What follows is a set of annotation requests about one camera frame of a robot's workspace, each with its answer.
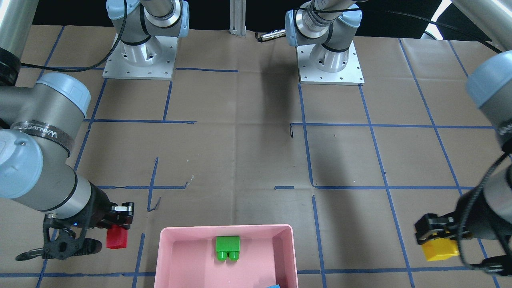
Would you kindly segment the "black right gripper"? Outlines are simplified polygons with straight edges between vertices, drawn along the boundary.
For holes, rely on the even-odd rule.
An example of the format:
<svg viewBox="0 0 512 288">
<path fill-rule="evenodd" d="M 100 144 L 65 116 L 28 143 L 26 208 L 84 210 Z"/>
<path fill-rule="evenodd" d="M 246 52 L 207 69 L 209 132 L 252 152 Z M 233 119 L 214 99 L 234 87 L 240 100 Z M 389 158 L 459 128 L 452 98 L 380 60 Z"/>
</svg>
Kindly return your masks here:
<svg viewBox="0 0 512 288">
<path fill-rule="evenodd" d="M 74 217 L 79 228 L 121 227 L 130 229 L 135 215 L 135 203 L 123 202 L 118 205 L 111 202 L 104 191 L 90 183 L 91 198 L 86 206 Z"/>
</svg>

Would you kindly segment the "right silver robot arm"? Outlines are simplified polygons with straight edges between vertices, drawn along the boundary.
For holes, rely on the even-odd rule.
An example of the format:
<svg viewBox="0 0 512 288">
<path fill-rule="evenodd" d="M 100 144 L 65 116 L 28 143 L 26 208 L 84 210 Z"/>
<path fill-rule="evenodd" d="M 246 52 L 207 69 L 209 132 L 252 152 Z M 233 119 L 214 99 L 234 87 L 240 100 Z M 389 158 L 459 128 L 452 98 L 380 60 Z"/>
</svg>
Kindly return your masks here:
<svg viewBox="0 0 512 288">
<path fill-rule="evenodd" d="M 96 68 L 53 68 L 32 88 L 17 87 L 38 1 L 1 2 L 1 197 L 79 228 L 129 229 L 132 207 L 107 195 L 66 164 L 91 100 L 71 73 Z"/>
</svg>

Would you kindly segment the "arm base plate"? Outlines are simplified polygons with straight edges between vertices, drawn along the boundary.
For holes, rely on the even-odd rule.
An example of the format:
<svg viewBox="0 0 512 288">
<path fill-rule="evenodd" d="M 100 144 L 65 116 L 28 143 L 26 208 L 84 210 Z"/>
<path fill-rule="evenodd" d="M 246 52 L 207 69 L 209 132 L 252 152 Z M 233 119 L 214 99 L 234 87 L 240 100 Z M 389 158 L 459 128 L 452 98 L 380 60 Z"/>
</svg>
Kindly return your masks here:
<svg viewBox="0 0 512 288">
<path fill-rule="evenodd" d="M 357 85 L 365 83 L 354 42 L 344 52 L 332 52 L 321 44 L 296 47 L 301 84 Z"/>
<path fill-rule="evenodd" d="M 178 38 L 153 36 L 144 44 L 119 42 L 106 61 L 102 76 L 116 80 L 172 80 Z"/>
</svg>

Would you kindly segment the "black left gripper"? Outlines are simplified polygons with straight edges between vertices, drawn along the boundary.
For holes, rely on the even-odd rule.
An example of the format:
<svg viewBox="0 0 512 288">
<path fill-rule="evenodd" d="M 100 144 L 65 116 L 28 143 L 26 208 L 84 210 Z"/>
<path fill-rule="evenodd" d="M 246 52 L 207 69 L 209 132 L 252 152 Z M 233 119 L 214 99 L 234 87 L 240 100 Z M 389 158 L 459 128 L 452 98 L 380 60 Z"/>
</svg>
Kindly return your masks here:
<svg viewBox="0 0 512 288">
<path fill-rule="evenodd" d="M 416 243 L 423 245 L 435 239 L 455 240 L 458 236 L 455 231 L 462 222 L 463 213 L 467 210 L 475 190 L 474 188 L 466 192 L 458 200 L 454 218 L 448 214 L 444 216 L 432 213 L 423 215 L 414 224 Z M 469 209 L 468 218 L 463 225 L 462 239 L 497 240 L 499 236 L 504 236 L 504 220 L 490 208 L 481 193 Z"/>
</svg>

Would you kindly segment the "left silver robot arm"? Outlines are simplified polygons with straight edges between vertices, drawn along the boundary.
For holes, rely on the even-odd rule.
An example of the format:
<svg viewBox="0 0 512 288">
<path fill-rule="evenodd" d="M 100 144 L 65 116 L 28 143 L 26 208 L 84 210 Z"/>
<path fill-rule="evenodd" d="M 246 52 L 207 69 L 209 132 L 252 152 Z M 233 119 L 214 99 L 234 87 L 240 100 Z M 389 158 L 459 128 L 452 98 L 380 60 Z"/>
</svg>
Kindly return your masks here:
<svg viewBox="0 0 512 288">
<path fill-rule="evenodd" d="M 511 2 L 510 0 L 454 0 L 500 51 L 468 77 L 466 91 L 496 131 L 505 156 L 511 154 Z M 415 223 L 420 245 L 457 236 L 496 240 L 511 235 L 511 168 L 490 176 L 463 195 L 454 212 L 426 214 Z"/>
</svg>

